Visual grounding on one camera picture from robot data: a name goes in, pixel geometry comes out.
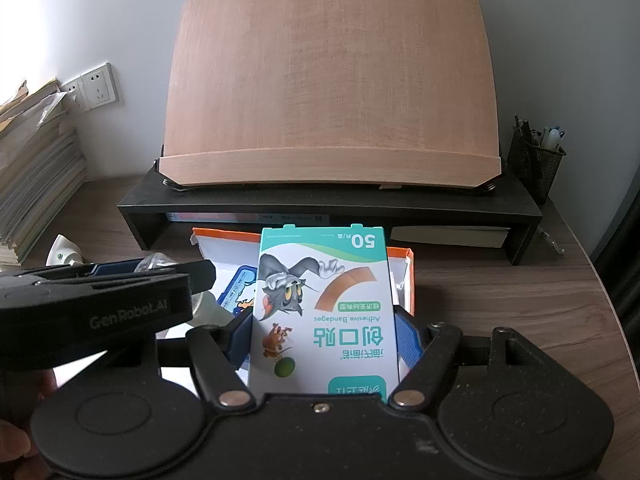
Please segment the person's left hand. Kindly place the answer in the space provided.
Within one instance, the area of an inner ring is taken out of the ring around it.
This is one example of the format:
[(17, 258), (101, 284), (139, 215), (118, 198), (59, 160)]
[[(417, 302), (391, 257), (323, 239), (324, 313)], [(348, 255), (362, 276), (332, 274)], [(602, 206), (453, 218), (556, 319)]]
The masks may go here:
[(1, 373), (1, 461), (32, 452), (29, 423), (36, 407), (56, 389), (53, 370)]

